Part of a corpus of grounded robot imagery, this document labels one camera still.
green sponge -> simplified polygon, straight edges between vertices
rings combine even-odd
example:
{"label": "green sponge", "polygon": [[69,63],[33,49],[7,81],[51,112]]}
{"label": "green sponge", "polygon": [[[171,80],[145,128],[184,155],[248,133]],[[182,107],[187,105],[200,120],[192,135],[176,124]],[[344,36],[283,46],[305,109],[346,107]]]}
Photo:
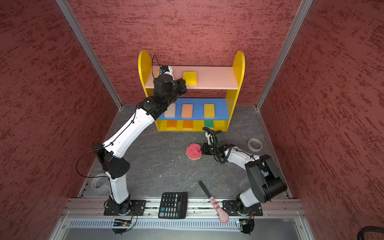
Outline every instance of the green sponge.
{"label": "green sponge", "polygon": [[213,128],[214,122],[212,120],[204,120],[204,126],[208,128]]}

pink handle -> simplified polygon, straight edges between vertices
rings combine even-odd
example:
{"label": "pink handle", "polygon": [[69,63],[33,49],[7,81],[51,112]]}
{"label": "pink handle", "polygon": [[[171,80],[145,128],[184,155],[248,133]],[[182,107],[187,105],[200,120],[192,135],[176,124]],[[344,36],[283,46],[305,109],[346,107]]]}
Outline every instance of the pink handle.
{"label": "pink handle", "polygon": [[222,223],[222,224],[226,224],[226,223],[229,221],[228,213],[226,213],[225,211],[223,211],[223,209],[221,209],[221,207],[220,207],[219,204],[216,202],[216,200],[215,200],[214,197],[211,197],[211,198],[209,199],[209,201],[212,203],[212,206],[213,206],[214,209],[217,211],[221,223]]}

pink sponge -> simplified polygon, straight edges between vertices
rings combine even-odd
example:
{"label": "pink sponge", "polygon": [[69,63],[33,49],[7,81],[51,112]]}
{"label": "pink sponge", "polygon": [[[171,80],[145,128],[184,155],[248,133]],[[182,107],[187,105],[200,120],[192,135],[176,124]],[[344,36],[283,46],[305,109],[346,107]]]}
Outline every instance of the pink sponge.
{"label": "pink sponge", "polygon": [[187,150],[185,151],[185,154],[189,157],[191,160],[198,160],[203,155],[201,153],[201,146],[197,143],[192,143],[187,147]]}

black mounting plate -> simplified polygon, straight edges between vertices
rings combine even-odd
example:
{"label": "black mounting plate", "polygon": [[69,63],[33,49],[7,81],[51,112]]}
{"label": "black mounting plate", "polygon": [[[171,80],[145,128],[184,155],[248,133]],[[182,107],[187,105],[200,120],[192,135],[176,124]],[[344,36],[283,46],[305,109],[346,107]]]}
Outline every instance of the black mounting plate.
{"label": "black mounting plate", "polygon": [[[223,200],[223,210],[226,213],[228,213],[229,216],[240,216],[240,214],[234,208],[235,202],[236,202],[235,200]],[[263,210],[260,203],[253,205],[251,208],[255,216],[263,215]]]}
{"label": "black mounting plate", "polygon": [[[133,209],[135,210],[135,212],[138,216],[143,216],[146,202],[147,201],[145,201],[145,200],[131,200],[131,204],[133,205]],[[120,217],[122,217],[121,215],[116,213],[116,211],[111,206],[110,201],[108,201],[107,205],[105,206],[104,216],[120,216]]]}

pink shelf board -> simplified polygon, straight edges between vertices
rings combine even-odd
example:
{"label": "pink shelf board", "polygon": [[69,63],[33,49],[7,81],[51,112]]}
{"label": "pink shelf board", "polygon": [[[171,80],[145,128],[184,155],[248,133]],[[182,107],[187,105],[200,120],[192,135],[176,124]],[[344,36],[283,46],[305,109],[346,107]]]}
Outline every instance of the pink shelf board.
{"label": "pink shelf board", "polygon": [[[172,66],[175,80],[183,77],[184,71],[196,71],[197,85],[187,85],[188,89],[238,89],[232,67]],[[153,66],[157,76],[159,66]],[[149,74],[145,88],[154,88],[152,73]]]}

